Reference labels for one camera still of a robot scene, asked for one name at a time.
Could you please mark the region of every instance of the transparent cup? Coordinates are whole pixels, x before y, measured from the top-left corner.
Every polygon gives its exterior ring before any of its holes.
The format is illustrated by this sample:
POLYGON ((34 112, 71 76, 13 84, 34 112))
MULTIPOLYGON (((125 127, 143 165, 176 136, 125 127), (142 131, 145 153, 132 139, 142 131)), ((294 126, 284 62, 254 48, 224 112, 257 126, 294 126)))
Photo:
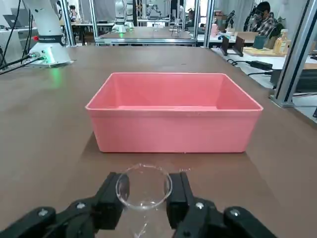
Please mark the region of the transparent cup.
POLYGON ((130 237, 164 237, 170 229, 164 205, 171 192, 171 178, 159 167, 138 164, 119 177, 116 194, 125 206, 121 219, 130 237))

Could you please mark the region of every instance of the table leg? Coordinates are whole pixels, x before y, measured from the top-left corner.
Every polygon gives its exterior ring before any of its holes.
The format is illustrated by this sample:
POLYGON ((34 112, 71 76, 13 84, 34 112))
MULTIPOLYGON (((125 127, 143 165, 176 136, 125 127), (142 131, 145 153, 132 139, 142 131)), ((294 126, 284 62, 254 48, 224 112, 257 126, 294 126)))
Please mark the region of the table leg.
POLYGON ((86 42, 85 42, 85 27, 81 27, 81 43, 82 45, 86 45, 86 42))

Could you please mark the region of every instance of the power strip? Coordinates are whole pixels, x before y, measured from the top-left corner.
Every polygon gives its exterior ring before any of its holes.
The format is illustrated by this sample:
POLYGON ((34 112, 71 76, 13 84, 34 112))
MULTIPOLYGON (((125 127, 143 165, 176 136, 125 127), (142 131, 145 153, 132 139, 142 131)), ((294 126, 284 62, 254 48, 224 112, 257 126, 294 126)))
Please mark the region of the power strip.
POLYGON ((249 61, 248 64, 253 68, 258 68, 262 70, 272 70, 273 65, 271 63, 265 63, 262 61, 249 61))

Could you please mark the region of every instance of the pink plastic bin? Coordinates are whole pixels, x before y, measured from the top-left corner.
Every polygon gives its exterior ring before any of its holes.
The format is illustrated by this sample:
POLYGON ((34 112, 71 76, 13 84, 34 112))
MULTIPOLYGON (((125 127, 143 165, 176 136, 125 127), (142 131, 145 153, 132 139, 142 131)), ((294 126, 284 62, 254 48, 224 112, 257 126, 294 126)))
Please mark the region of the pink plastic bin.
POLYGON ((263 110, 227 75, 113 73, 86 106, 102 152, 243 152, 263 110))

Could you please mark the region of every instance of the laptop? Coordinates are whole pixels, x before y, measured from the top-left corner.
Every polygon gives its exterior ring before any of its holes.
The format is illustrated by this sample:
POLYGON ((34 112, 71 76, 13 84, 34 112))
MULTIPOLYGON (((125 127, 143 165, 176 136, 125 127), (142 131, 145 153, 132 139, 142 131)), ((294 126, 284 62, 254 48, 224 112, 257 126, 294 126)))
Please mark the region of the laptop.
MULTIPOLYGON (((17 15, 18 9, 11 8, 12 15, 17 15)), ((18 21, 21 23, 22 26, 29 26, 29 11, 27 9, 20 9, 18 21)))
MULTIPOLYGON (((5 18, 5 20, 9 24, 10 28, 12 29, 14 27, 14 22, 15 22, 16 16, 15 15, 3 15, 3 17, 5 18)), ((22 25, 19 22, 19 20, 16 21, 15 28, 16 29, 22 28, 22 25)))

